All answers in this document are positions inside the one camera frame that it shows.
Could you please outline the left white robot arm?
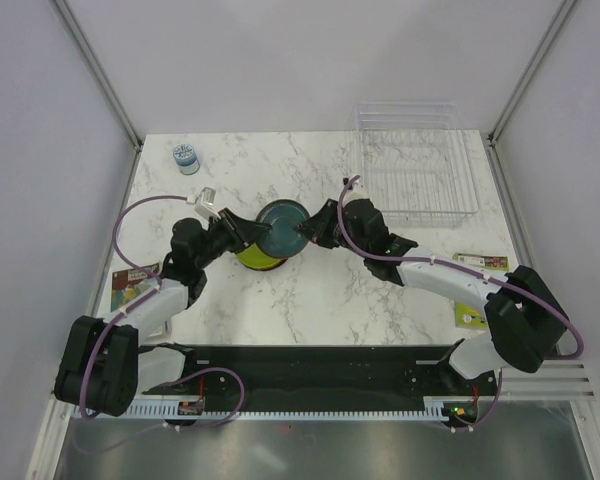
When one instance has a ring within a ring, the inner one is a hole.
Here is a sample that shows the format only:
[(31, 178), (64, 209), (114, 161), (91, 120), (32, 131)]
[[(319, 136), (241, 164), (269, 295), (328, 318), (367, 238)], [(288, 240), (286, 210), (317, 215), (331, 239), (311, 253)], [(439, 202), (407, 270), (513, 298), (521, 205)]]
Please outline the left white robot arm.
[(228, 209), (207, 226), (194, 218), (176, 222), (155, 286), (104, 318), (74, 321), (55, 380), (56, 398), (92, 419), (122, 415), (137, 394), (154, 387), (169, 385), (178, 393), (195, 389), (200, 371), (181, 351), (153, 347), (144, 352), (141, 347), (159, 326), (198, 300), (206, 267), (226, 252), (244, 251), (270, 230)]

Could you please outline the lime green plate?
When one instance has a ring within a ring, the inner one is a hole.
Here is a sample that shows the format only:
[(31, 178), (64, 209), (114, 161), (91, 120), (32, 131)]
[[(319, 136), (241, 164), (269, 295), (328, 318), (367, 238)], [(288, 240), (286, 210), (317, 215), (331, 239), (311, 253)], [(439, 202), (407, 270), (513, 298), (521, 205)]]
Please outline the lime green plate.
[(237, 260), (243, 265), (242, 260), (254, 259), (254, 258), (274, 258), (264, 253), (256, 244), (255, 246), (245, 250), (244, 252), (236, 255)]

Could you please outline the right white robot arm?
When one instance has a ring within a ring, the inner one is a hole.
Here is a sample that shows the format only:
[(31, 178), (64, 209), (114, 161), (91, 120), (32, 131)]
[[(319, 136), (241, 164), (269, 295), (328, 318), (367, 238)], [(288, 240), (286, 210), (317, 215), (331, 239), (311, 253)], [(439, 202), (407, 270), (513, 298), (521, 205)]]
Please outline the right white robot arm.
[(459, 340), (440, 360), (438, 381), (449, 393), (461, 393), (474, 378), (505, 366), (536, 372), (568, 330), (565, 312), (535, 270), (502, 272), (439, 257), (390, 232), (368, 199), (345, 206), (330, 199), (295, 229), (320, 247), (360, 255), (382, 281), (437, 294), (486, 319), (487, 332)]

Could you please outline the dark green plate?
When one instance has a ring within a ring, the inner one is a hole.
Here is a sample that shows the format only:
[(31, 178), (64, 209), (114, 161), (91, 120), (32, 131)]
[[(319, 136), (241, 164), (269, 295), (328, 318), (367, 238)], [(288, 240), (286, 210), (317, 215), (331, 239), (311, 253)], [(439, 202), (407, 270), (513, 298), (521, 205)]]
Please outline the dark green plate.
[(270, 202), (259, 212), (256, 221), (269, 225), (271, 229), (256, 245), (264, 254), (277, 259), (299, 254), (309, 240), (296, 227), (309, 217), (309, 212), (297, 201), (280, 199)]

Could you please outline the yellow patterned plate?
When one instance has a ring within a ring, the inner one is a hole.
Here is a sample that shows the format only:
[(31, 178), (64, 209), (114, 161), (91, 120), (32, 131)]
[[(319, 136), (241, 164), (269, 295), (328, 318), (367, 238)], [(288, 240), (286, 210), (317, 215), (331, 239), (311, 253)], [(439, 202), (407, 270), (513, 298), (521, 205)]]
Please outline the yellow patterned plate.
[(242, 263), (248, 269), (260, 272), (275, 270), (286, 263), (286, 259), (276, 258), (254, 258), (242, 260)]

